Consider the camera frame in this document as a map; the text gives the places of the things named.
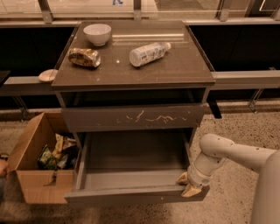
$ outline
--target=white plate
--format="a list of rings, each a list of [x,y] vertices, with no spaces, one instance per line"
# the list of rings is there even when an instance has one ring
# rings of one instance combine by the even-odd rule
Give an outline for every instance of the white plate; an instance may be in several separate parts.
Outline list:
[[[38,76],[38,78],[40,81],[43,81],[43,82],[52,82],[57,73],[58,73],[58,70],[56,70],[56,69],[45,70],[43,73],[41,73]]]

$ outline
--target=gold wrapper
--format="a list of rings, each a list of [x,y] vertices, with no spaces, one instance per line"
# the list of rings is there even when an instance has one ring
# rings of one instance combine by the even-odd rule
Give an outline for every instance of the gold wrapper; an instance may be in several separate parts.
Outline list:
[[[71,48],[68,59],[79,66],[98,67],[101,64],[100,54],[93,49]]]

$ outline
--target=white bottle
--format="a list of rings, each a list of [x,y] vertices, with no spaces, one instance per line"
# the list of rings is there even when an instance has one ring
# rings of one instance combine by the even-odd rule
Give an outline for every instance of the white bottle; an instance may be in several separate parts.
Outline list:
[[[140,67],[153,60],[158,60],[165,56],[165,53],[172,48],[170,43],[153,43],[140,46],[132,50],[129,60],[132,66]]]

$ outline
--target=floor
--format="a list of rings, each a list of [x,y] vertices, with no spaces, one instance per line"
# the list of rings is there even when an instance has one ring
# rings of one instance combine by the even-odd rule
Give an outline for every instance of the floor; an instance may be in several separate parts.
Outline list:
[[[280,103],[258,102],[252,113],[246,102],[219,102],[222,119],[215,119],[209,108],[198,128],[191,152],[200,152],[199,140],[215,133],[238,144],[271,149],[280,145]],[[20,122],[16,111],[0,111],[0,151],[11,153],[27,121]],[[32,111],[29,118],[41,111]],[[258,175],[227,161],[216,173],[210,191],[201,202],[94,207],[73,210],[69,205],[28,205],[24,203],[13,172],[5,183],[0,221],[4,223],[249,223]]]

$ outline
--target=human hand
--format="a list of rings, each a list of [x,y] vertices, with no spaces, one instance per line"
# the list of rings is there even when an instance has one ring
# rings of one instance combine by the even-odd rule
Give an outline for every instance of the human hand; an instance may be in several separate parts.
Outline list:
[[[10,173],[9,164],[7,161],[0,159],[0,177],[8,179]]]

